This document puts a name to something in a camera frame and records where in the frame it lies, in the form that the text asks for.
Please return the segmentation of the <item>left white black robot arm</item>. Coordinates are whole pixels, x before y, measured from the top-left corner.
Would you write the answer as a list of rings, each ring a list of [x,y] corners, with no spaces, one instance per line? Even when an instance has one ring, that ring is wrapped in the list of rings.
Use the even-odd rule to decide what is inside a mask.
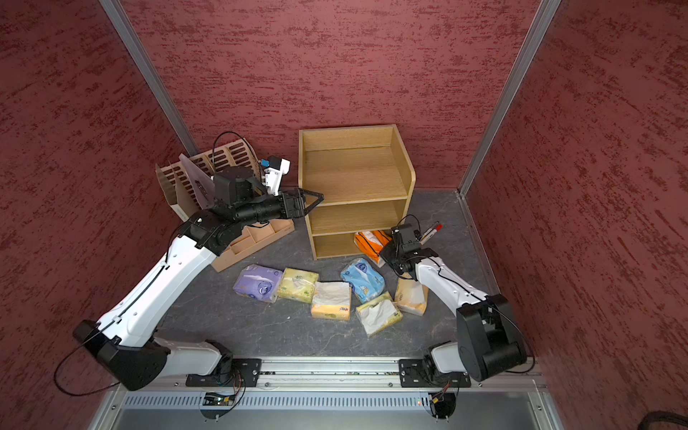
[[[98,321],[82,321],[73,332],[123,387],[138,391],[167,376],[204,383],[233,383],[231,352],[216,341],[157,339],[166,315],[195,277],[222,255],[247,226],[303,218],[324,200],[302,188],[281,192],[265,186],[250,168],[230,167],[213,178],[213,204],[197,211],[172,235],[168,249],[133,290]]]

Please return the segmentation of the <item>blue tissue pack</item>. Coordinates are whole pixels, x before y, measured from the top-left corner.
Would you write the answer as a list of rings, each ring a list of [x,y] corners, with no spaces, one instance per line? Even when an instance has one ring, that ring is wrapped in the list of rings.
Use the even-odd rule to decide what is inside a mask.
[[[384,277],[365,258],[358,258],[344,268],[340,277],[353,288],[358,300],[365,304],[380,296],[384,290]]]

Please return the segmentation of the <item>yellow green tissue pack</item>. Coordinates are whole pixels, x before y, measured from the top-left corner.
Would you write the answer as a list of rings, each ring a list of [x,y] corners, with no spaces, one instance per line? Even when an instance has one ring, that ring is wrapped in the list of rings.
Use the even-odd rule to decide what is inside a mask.
[[[277,288],[279,298],[311,304],[315,293],[315,283],[320,275],[298,269],[286,268]]]

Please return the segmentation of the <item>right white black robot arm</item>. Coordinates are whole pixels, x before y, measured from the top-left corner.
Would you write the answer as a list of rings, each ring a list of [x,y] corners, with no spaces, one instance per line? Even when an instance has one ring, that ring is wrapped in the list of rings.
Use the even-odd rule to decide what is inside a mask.
[[[412,225],[391,229],[381,258],[399,277],[435,293],[455,316],[456,342],[436,345],[426,354],[429,376],[464,373],[481,382],[527,363],[528,348],[506,297],[489,295],[462,279],[439,254],[421,245]]]

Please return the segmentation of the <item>small beige tissue box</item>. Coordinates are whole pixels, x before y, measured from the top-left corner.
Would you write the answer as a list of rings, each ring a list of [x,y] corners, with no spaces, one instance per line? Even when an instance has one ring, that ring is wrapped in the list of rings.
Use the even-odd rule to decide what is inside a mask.
[[[399,279],[394,304],[403,313],[423,316],[426,313],[429,289],[412,279]]]

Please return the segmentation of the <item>orange white tissue box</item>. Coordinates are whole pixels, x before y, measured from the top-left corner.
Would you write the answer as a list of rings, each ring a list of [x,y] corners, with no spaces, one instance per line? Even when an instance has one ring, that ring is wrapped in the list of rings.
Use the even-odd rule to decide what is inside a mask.
[[[347,282],[315,283],[311,315],[316,319],[348,321],[351,311],[351,286]]]

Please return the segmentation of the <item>white yellow tissue pack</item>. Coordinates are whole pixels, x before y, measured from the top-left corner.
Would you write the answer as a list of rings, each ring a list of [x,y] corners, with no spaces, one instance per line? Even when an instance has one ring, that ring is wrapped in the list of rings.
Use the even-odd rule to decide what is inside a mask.
[[[401,311],[392,301],[389,292],[366,302],[356,308],[358,320],[363,325],[368,338],[376,335],[403,319]]]

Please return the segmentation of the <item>purple tissue pack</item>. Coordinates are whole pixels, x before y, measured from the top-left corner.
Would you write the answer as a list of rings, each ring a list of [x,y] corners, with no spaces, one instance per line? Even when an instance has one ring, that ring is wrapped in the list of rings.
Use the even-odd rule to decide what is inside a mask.
[[[233,290],[240,296],[275,303],[283,274],[283,271],[277,269],[251,264],[240,272]]]

